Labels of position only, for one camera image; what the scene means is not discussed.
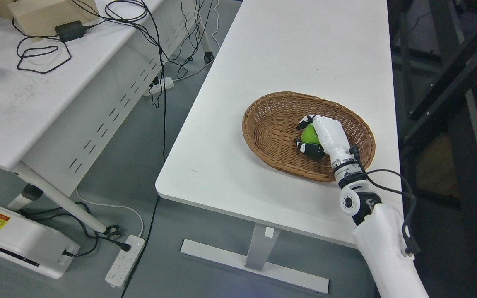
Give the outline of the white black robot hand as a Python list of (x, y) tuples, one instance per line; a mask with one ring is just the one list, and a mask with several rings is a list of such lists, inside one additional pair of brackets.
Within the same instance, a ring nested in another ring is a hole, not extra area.
[(323, 115), (304, 116), (296, 127), (298, 130), (311, 129), (317, 141), (305, 141), (305, 137), (295, 138), (297, 149), (313, 158), (329, 155), (331, 164), (337, 161), (355, 159), (349, 152), (349, 143), (341, 123)]

